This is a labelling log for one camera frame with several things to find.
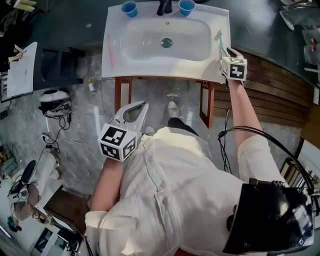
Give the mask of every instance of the white sink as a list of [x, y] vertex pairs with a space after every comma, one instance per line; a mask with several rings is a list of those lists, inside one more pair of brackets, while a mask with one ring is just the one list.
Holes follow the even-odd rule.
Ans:
[[[162, 46], [163, 40], [168, 48]], [[171, 57], [203, 61], [210, 55], [210, 49], [210, 27], [201, 20], [137, 18], [123, 28], [121, 53], [132, 60]]]
[[178, 4], [172, 13], [157, 16], [158, 1], [138, 2], [136, 17], [108, 9], [102, 53], [102, 77], [164, 76], [224, 83], [219, 46], [222, 32], [230, 47], [229, 12], [197, 4], [182, 16]]

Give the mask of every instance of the faucet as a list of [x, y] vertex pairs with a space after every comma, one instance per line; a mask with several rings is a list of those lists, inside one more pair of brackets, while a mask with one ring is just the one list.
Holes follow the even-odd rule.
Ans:
[[172, 2], [171, 0], [160, 0], [160, 5], [156, 15], [162, 16], [164, 14], [169, 14], [172, 12]]

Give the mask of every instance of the marble floor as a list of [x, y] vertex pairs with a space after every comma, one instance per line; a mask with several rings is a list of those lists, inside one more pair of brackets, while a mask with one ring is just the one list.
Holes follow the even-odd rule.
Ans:
[[[70, 128], [62, 130], [59, 139], [73, 140], [86, 145], [92, 153], [104, 162], [97, 138], [105, 123], [114, 115], [113, 79], [101, 79], [101, 52], [87, 55], [79, 65], [79, 74], [84, 77], [84, 84], [65, 87], [72, 102]], [[88, 86], [88, 77], [94, 76], [96, 94], [92, 94]], [[45, 147], [42, 133], [48, 133], [55, 138], [59, 130], [58, 121], [48, 119], [38, 109], [39, 97], [43, 91], [20, 97], [15, 100], [15, 107], [10, 109], [8, 117], [0, 121], [0, 140], [8, 145], [15, 144], [19, 165], [25, 167], [31, 160], [38, 160]], [[180, 110], [180, 118], [191, 126], [199, 136], [208, 142], [212, 160], [220, 169], [223, 161], [218, 142], [218, 133], [224, 129], [225, 118], [214, 117], [213, 126], [208, 130], [199, 118], [200, 86], [190, 81], [143, 79], [134, 80], [132, 85], [132, 102], [147, 101], [149, 111], [145, 126], [155, 130], [164, 127], [168, 120], [166, 105], [174, 100]], [[263, 129], [282, 142], [291, 152], [295, 152], [300, 140], [300, 129], [272, 123], [262, 123]], [[81, 144], [71, 141], [58, 140], [60, 148], [62, 180], [66, 188], [81, 193], [92, 194], [98, 180], [101, 164]], [[287, 157], [281, 149], [270, 144], [271, 153], [280, 168]], [[238, 175], [237, 152], [234, 134], [229, 133], [226, 139], [226, 152], [231, 170]]]

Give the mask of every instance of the white robot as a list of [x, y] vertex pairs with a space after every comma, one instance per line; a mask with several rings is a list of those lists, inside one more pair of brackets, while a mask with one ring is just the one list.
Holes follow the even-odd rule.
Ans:
[[98, 144], [104, 156], [123, 162], [138, 147], [148, 108], [145, 101], [128, 104], [103, 126]]

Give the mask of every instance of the pink toothbrush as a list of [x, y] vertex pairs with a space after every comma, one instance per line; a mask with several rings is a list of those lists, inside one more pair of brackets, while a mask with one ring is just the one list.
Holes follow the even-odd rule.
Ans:
[[108, 46], [108, 52], [109, 52], [109, 58], [110, 58], [110, 65], [112, 69], [115, 69], [115, 59], [112, 51], [112, 45], [111, 45], [111, 35], [108, 34], [106, 36], [106, 44]]

